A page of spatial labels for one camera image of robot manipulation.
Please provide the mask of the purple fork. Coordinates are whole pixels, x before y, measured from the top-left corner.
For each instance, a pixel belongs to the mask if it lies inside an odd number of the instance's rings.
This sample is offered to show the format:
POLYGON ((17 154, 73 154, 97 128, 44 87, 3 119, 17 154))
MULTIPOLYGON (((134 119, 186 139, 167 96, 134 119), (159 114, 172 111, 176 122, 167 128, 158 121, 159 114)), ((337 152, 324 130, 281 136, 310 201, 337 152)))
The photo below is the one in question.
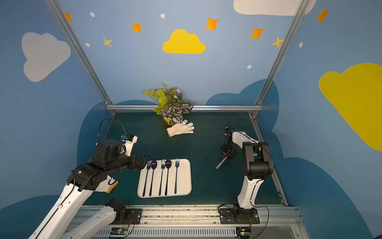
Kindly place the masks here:
POLYGON ((142 193, 142 196, 144 197, 145 194, 146 194, 146 184, 147 184, 147 177, 148 177, 148 173, 149 173, 149 170, 151 168, 151 160, 149 160, 147 162, 147 165, 146 165, 146 177, 145 177, 145 181, 144 181, 144 187, 143 187, 143 193, 142 193))

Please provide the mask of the purple spoon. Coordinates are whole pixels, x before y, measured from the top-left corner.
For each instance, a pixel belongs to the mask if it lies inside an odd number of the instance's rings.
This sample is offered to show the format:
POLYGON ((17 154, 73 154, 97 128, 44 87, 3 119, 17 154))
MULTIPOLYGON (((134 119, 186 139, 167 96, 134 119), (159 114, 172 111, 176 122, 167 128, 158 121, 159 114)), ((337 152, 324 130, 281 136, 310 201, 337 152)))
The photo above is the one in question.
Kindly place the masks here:
POLYGON ((156 160, 151 161, 152 177, 151 177, 151 184, 150 184, 150 191, 149 191, 150 197, 152 196, 153 180, 154 180, 154 173, 156 168, 157 168, 157 161, 156 160))
POLYGON ((167 177, 166 177, 165 196, 168 195, 169 170, 170 170, 171 166, 172 166, 172 160, 166 160, 165 167, 167 169, 167 177))

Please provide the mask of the silver spoon pink handle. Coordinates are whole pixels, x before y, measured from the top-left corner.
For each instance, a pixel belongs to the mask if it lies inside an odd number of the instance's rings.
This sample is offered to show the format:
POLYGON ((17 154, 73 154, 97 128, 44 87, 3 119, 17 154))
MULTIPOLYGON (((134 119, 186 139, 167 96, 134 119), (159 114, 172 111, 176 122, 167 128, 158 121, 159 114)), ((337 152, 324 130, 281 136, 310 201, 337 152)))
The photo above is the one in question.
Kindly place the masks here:
POLYGON ((224 157, 223 160, 216 166, 216 169, 219 169, 226 161, 227 157, 224 157))

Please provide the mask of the teal iridescent fork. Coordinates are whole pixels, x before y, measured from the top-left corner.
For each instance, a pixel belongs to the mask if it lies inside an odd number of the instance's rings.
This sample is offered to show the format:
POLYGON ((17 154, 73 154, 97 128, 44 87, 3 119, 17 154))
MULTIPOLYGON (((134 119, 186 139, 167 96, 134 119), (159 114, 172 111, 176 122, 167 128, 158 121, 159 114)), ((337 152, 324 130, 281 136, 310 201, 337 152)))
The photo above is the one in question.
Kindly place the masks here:
POLYGON ((163 172, 166 167, 166 160, 162 159, 161 161, 161 180, 160 180, 160 187, 159 187, 159 196, 162 195, 162 181, 163 181, 163 172))

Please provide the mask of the blue fork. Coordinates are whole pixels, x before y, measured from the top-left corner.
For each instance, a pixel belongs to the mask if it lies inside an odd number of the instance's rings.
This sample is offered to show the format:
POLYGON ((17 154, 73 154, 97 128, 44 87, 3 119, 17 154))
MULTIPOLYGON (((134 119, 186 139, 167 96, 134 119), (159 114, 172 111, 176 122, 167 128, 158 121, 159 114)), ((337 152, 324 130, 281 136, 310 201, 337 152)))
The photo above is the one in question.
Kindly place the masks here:
POLYGON ((176 177, 175 177, 174 194, 177 194, 178 168, 180 166, 180 159, 177 158, 175 163, 176 163, 176 165, 175 165, 175 167, 176 167, 176 177))

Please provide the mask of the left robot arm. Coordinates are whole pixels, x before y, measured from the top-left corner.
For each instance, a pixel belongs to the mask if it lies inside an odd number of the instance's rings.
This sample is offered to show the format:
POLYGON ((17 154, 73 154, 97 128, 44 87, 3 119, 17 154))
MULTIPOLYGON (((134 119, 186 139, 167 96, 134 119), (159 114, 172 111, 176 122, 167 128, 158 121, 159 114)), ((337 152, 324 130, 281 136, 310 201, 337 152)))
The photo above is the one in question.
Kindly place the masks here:
POLYGON ((76 228, 66 231, 83 203, 94 192, 110 193, 118 184, 111 174, 126 168, 144 168, 144 155, 136 158, 132 148, 135 135, 123 135, 121 141, 104 140, 96 145, 96 154, 86 163, 77 166, 69 176, 59 199, 31 234, 32 239, 90 239, 110 224, 131 223, 126 204, 117 199, 106 203, 94 216, 76 228))

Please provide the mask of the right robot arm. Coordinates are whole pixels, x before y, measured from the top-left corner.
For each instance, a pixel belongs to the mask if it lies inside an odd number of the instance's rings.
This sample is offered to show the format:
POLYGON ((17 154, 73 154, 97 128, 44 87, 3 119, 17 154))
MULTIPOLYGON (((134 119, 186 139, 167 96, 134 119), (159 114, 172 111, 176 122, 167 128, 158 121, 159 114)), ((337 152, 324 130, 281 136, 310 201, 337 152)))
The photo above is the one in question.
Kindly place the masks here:
POLYGON ((220 148, 223 157, 216 167, 237 156, 237 148, 242 149, 241 168, 244 180, 238 203, 234 205, 234 215, 254 215, 255 200, 264 180, 274 172, 274 163, 269 154, 269 145, 250 137, 246 132, 232 126, 225 128, 226 143, 220 148))

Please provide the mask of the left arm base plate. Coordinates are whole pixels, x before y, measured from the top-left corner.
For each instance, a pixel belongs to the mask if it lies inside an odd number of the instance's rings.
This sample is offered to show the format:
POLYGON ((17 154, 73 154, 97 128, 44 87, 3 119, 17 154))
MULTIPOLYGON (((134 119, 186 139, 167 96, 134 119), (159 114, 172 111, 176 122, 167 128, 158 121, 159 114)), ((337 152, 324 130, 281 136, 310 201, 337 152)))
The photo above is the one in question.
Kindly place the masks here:
POLYGON ((116 212, 115 220, 111 223, 112 225, 128 225, 129 223, 134 223, 136 225, 140 224, 142 217, 142 209, 140 208, 125 208, 118 210, 116 212))

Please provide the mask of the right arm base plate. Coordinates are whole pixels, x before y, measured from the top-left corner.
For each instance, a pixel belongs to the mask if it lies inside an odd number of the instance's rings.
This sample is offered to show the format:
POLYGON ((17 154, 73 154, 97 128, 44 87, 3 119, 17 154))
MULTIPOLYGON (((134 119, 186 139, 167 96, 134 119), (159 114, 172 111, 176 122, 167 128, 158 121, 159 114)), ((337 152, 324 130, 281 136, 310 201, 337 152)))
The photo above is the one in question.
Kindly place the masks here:
POLYGON ((260 224, 260 217, 255 208, 251 209, 218 209, 220 214, 220 223, 228 224, 260 224))

